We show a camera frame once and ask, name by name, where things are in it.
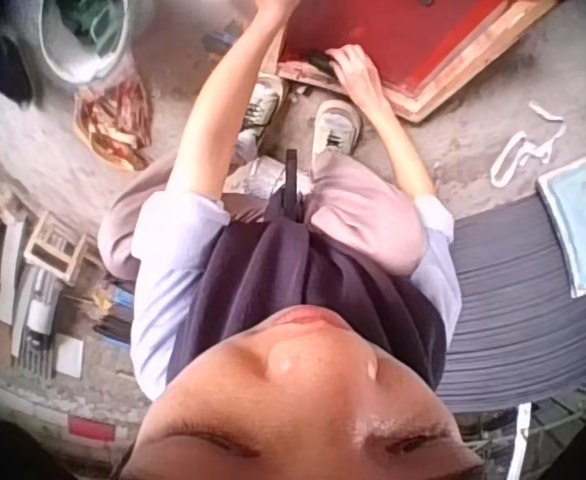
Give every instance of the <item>dark purple vest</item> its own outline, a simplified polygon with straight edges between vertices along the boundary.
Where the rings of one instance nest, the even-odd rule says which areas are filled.
[[[265,223],[231,223],[222,232],[191,316],[177,332],[167,383],[217,343],[301,304],[337,312],[437,387],[446,339],[435,307],[408,279],[390,277],[365,256],[286,218],[275,197]]]

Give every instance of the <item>shirt sleeve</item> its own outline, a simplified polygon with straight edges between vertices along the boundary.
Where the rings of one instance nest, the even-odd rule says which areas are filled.
[[[455,221],[444,205],[432,195],[416,198],[415,208],[422,217],[427,247],[411,281],[440,313],[446,342],[450,346],[462,310],[460,284],[449,250],[454,240]]]
[[[191,311],[219,234],[230,222],[220,202],[157,192],[140,213],[131,251],[141,261],[135,287],[131,359],[152,400],[166,387],[175,336]]]

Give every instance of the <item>leg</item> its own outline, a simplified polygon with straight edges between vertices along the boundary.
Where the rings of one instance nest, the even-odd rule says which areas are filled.
[[[358,128],[352,120],[354,110],[340,112],[342,108],[338,105],[327,112],[321,107],[318,115],[314,185],[307,199],[305,221],[312,229],[365,254],[389,274],[410,275],[426,249],[419,215],[408,195],[348,156]],[[346,124],[340,128],[339,122],[327,126],[327,113],[343,115],[350,127]],[[338,145],[322,148],[322,139],[328,138]]]
[[[283,97],[281,80],[277,84],[277,80],[271,77],[259,79],[247,109],[245,125],[238,135],[234,165],[245,164],[257,157],[258,143]],[[120,195],[102,221],[97,238],[100,254],[107,270],[121,280],[135,281],[137,278],[139,261],[131,255],[137,219],[144,202],[153,193],[166,189],[172,170],[173,162],[153,163]],[[241,194],[224,195],[222,202],[236,221],[256,221],[266,209],[265,201]]]

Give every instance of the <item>blue square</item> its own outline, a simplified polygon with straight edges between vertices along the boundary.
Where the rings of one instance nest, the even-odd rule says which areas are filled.
[[[586,158],[539,179],[558,231],[573,297],[586,294]]]

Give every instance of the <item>hand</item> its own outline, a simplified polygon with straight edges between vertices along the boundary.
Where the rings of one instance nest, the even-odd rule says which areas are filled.
[[[258,12],[285,25],[300,4],[300,0],[255,0]]]
[[[369,119],[391,109],[382,90],[380,74],[362,47],[346,45],[326,53],[335,59],[331,65],[344,90]]]

